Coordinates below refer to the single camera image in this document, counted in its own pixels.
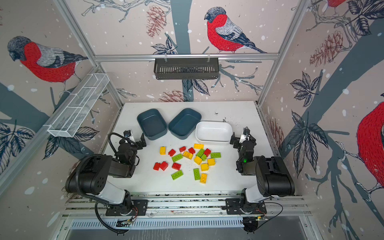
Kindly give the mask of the yellow arched lego brick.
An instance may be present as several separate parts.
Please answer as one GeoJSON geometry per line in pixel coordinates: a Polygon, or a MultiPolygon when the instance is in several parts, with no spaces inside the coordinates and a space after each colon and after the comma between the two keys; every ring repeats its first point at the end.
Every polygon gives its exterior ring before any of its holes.
{"type": "Polygon", "coordinates": [[[184,153],[183,153],[183,157],[185,157],[185,158],[188,158],[188,159],[192,159],[193,158],[193,154],[192,153],[190,153],[190,152],[188,152],[188,151],[185,151],[184,153]]]}

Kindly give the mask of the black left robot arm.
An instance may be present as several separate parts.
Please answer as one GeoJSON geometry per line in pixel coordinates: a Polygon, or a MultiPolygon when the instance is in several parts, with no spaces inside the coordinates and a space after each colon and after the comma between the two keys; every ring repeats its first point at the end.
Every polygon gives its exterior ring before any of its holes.
{"type": "Polygon", "coordinates": [[[147,146],[144,134],[138,142],[130,130],[123,135],[108,134],[114,155],[94,154],[80,161],[68,177],[65,190],[104,204],[108,209],[128,214],[134,209],[131,194],[108,181],[108,177],[131,178],[140,163],[138,151],[147,146]]]}

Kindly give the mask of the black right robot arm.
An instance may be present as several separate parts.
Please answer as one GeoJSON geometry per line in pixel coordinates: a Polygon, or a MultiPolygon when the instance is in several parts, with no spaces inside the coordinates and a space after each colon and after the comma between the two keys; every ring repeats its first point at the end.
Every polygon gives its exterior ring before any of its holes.
{"type": "Polygon", "coordinates": [[[238,150],[236,170],[242,176],[256,177],[256,183],[243,189],[238,200],[229,200],[229,211],[242,210],[251,214],[260,211],[266,199],[295,194],[294,181],[281,157],[254,156],[257,143],[250,134],[242,134],[239,138],[232,134],[230,144],[238,150]]]}

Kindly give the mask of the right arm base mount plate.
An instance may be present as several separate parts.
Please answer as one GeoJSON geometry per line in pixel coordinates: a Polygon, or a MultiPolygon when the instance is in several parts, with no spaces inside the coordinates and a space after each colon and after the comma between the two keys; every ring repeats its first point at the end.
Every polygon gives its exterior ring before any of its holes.
{"type": "Polygon", "coordinates": [[[225,205],[222,210],[227,215],[266,215],[265,205],[262,203],[248,203],[240,198],[225,199],[225,205]]]}

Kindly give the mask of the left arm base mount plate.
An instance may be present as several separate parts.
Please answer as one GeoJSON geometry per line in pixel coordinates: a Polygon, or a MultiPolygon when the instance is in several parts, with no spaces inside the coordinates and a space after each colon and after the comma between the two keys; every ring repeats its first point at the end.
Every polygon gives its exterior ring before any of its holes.
{"type": "Polygon", "coordinates": [[[108,217],[145,216],[148,200],[130,200],[119,205],[109,205],[106,210],[108,217]]]}

